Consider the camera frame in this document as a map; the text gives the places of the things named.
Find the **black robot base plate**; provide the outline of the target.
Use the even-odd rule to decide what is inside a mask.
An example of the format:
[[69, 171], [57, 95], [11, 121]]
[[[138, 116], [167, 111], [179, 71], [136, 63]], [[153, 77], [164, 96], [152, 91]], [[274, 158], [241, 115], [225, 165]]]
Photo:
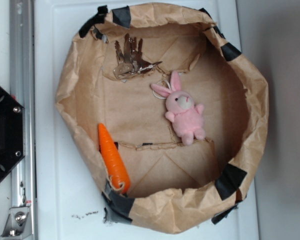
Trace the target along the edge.
[[23, 111], [0, 86], [0, 183], [25, 156]]

